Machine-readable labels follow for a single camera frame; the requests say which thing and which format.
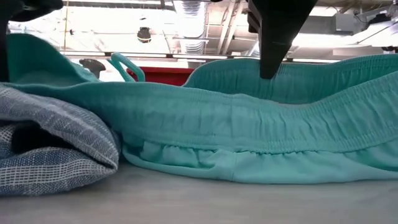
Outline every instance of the elastic waistband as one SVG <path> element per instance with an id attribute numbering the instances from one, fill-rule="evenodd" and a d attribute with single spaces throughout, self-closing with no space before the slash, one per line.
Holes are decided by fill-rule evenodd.
<path id="1" fill-rule="evenodd" d="M 91 110 L 133 145 L 279 154 L 350 152 L 398 138 L 397 72 L 307 105 L 155 83 L 15 87 Z"/>

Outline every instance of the gray object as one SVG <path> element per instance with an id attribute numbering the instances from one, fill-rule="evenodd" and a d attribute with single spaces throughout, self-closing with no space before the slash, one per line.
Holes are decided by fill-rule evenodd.
<path id="1" fill-rule="evenodd" d="M 336 34 L 352 35 L 357 30 L 354 15 L 339 13 L 335 14 L 333 18 L 333 31 Z"/>
<path id="2" fill-rule="evenodd" d="M 84 68 L 87 68 L 97 78 L 100 78 L 100 73 L 106 70 L 105 65 L 95 59 L 90 59 L 90 58 L 80 59 L 79 63 Z"/>
<path id="3" fill-rule="evenodd" d="M 116 172 L 118 149 L 92 112 L 0 85 L 0 196 L 92 184 Z"/>

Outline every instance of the checkered fabric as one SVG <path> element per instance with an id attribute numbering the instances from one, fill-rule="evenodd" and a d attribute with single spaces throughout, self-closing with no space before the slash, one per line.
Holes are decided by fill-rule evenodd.
<path id="1" fill-rule="evenodd" d="M 95 114 L 0 85 L 0 195 L 43 195 L 116 172 L 119 145 Z"/>

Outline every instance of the ceiling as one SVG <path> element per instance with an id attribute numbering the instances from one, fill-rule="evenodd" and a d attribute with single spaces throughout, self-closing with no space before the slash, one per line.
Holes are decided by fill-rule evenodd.
<path id="1" fill-rule="evenodd" d="M 332 16 L 336 11 L 353 10 L 363 12 L 391 5 L 390 0 L 322 0 L 313 10 L 312 16 Z M 179 54 L 182 52 L 180 35 L 182 20 L 173 9 L 171 1 L 134 1 L 134 0 L 70 0 L 68 6 L 34 21 L 9 24 L 12 32 L 25 32 L 49 41 L 60 50 L 79 52 L 139 52 Z M 228 33 L 223 37 L 223 26 L 226 24 L 230 0 L 208 3 L 204 54 L 217 54 L 220 39 L 225 42 Z M 231 23 L 226 25 L 231 30 L 236 26 L 234 39 L 224 51 L 226 54 L 239 55 L 247 52 L 256 43 L 257 34 L 248 32 L 246 8 L 243 1 L 243 13 L 231 16 Z M 137 39 L 140 27 L 149 27 L 152 34 L 150 43 L 143 44 Z M 380 47 L 312 47 L 298 46 L 291 49 L 289 57 L 344 59 L 358 55 L 380 54 Z"/>

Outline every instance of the ceiling duct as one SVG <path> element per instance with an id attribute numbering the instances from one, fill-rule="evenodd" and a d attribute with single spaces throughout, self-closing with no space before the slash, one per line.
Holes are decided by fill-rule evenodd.
<path id="1" fill-rule="evenodd" d="M 260 46 L 258 38 L 256 40 L 256 43 L 254 43 L 248 51 L 243 52 L 243 55 L 251 57 L 260 57 Z"/>
<path id="2" fill-rule="evenodd" d="M 183 54 L 203 54 L 205 41 L 206 7 L 203 1 L 173 1 L 179 20 L 181 36 L 196 40 L 181 40 Z"/>
<path id="3" fill-rule="evenodd" d="M 355 15 L 352 14 L 335 14 L 332 17 L 310 16 L 297 36 L 301 37 L 302 35 L 303 38 L 296 38 L 293 45 L 328 48 L 363 47 L 367 45 L 373 47 L 396 46 L 398 45 L 398 41 L 395 41 L 398 36 L 398 19 L 390 17 L 396 12 L 397 9 L 394 6 L 388 6 L 358 14 L 356 17 L 361 22 L 360 27 L 356 27 L 353 23 Z M 245 52 L 245 55 L 258 57 L 258 43 L 256 42 L 250 50 Z"/>

